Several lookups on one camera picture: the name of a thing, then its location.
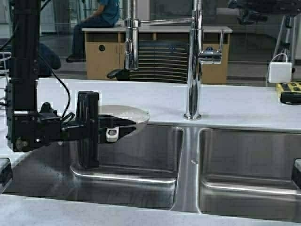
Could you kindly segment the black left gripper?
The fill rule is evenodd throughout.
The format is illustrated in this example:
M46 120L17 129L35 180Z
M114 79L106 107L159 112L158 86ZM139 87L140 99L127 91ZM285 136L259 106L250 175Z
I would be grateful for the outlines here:
M61 126L63 141L77 141L81 167L98 166L98 143L116 143L136 132L135 121L108 114L98 115L99 93L80 91L77 98L76 117Z

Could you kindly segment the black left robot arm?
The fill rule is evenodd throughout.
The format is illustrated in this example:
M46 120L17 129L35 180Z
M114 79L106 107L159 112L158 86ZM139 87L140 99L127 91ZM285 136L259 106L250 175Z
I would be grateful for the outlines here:
M110 129L119 129L118 139L136 132L137 122L99 113L99 94L80 91L75 113L58 115L51 104L37 106L40 77L38 61L40 39L39 0L15 0L14 38L5 88L8 146L14 152L30 152L58 141L78 141L80 164L98 166L97 146L107 143Z

